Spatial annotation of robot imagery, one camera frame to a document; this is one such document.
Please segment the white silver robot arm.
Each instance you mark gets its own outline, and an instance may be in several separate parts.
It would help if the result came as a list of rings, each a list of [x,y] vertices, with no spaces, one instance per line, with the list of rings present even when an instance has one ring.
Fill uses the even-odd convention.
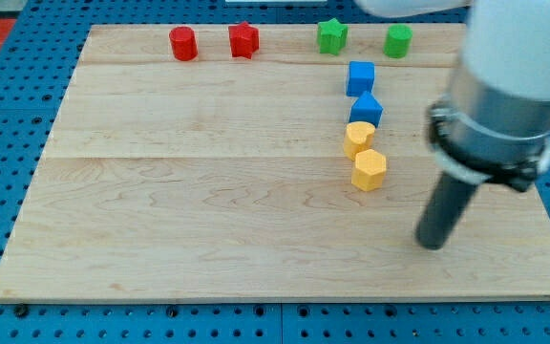
[[[444,94],[428,110],[439,191],[524,192],[550,167],[550,0],[475,0]]]

